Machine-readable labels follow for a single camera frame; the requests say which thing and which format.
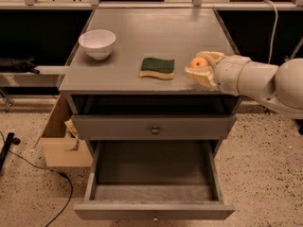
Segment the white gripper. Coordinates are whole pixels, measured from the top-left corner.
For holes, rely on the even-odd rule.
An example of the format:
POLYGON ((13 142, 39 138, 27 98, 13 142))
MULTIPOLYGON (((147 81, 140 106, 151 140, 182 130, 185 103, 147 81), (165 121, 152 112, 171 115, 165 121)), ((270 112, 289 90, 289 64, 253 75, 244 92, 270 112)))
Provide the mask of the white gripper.
POLYGON ((251 61, 248 57, 233 55, 225 57, 224 53, 216 51, 201 51, 197 57, 204 58, 211 66, 201 68, 186 67, 187 76, 204 87, 216 87, 224 94, 238 96, 238 80, 244 65, 251 61))

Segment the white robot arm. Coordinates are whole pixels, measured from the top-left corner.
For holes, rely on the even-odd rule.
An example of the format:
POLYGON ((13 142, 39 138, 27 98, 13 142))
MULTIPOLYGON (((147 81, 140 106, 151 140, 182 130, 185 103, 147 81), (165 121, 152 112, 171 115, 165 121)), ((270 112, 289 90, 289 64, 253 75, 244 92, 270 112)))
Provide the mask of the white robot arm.
POLYGON ((240 55, 203 51, 196 54, 185 72, 207 90, 248 96, 275 113, 303 119, 302 59, 272 65, 240 55))

